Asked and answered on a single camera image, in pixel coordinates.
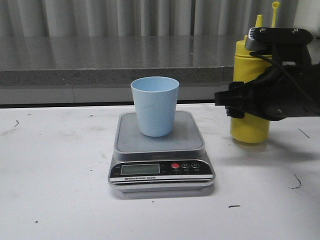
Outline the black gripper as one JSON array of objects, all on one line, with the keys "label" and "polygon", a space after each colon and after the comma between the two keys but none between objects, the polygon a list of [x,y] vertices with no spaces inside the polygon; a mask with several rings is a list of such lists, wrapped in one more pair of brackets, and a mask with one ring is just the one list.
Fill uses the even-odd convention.
[{"label": "black gripper", "polygon": [[224,106],[228,117],[243,119],[246,112],[270,121],[320,115],[320,65],[271,70],[250,81],[233,81],[228,90],[214,94],[216,106]]}]

